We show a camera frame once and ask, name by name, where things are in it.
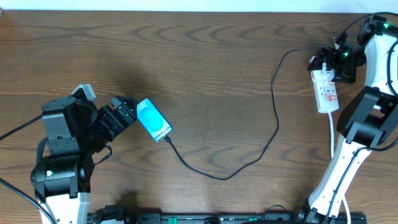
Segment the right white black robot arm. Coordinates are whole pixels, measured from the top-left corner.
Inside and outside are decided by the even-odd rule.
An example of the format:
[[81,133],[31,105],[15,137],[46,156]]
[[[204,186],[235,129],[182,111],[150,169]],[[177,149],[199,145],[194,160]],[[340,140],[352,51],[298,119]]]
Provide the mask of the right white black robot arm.
[[310,59],[307,70],[314,84],[354,83],[358,67],[366,66],[364,88],[343,109],[336,124],[339,133],[333,156],[320,184],[308,199],[298,221],[337,223],[340,205],[353,177],[373,151],[384,146],[397,127],[397,26],[385,12],[359,18],[357,44],[347,42],[343,31],[334,47],[322,47]]

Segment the blue screen Galaxy smartphone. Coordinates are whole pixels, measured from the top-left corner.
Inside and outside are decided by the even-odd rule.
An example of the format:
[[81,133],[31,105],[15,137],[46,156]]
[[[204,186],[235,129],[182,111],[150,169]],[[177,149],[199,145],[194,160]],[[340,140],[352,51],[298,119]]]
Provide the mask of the blue screen Galaxy smartphone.
[[137,119],[156,142],[173,130],[172,125],[149,98],[137,104]]

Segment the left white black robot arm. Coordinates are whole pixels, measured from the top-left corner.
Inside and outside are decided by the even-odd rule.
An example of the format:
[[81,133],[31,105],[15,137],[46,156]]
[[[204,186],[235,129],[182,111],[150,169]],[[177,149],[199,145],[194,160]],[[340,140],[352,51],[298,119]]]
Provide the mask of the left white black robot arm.
[[137,100],[115,96],[97,108],[84,96],[66,96],[43,105],[47,138],[37,150],[30,179],[35,197],[54,223],[86,223],[93,154],[137,119]]

